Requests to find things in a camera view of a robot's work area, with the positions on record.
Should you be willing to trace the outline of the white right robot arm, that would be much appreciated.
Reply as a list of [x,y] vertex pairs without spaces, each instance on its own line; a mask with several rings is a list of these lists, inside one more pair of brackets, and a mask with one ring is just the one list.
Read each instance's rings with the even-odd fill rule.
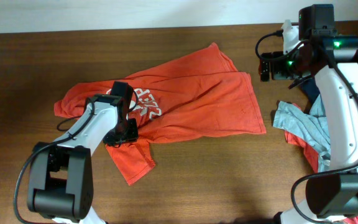
[[300,80],[314,78],[321,94],[330,136],[330,162],[324,172],[298,179],[306,198],[277,213],[274,223],[338,223],[358,216],[358,36],[302,39],[283,35],[283,54],[263,62],[286,65]]

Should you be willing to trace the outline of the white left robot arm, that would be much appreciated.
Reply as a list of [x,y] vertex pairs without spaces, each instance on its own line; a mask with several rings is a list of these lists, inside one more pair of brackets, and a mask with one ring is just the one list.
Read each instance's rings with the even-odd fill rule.
[[91,156],[107,134],[124,142],[130,96],[95,95],[54,142],[38,143],[30,158],[27,207],[58,223],[103,223],[94,208]]

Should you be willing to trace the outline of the orange printed t-shirt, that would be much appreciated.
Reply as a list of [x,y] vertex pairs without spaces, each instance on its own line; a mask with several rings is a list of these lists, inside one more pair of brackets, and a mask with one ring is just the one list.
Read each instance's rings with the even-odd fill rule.
[[129,185],[155,167],[151,144],[266,132],[250,75],[217,44],[124,81],[134,89],[129,116],[139,138],[107,151]]

